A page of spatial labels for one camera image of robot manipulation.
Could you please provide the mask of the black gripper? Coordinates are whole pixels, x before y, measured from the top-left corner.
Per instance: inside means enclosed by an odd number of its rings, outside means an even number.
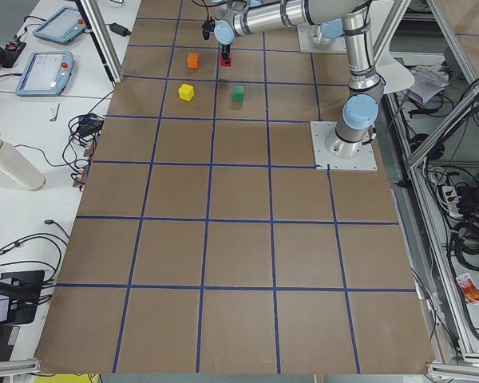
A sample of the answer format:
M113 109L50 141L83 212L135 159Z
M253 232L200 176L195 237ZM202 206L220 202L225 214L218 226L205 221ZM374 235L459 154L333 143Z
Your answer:
M223 57L229 57L230 56L230 45L222 45L221 47L221 54Z

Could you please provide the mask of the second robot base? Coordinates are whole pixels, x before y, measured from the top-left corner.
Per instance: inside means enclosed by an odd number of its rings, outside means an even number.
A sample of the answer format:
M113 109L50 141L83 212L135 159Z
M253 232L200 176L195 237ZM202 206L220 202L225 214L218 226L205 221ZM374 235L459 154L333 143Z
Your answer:
M346 53L346 43L343 37L342 19L311 26L297 26L299 49L306 53Z

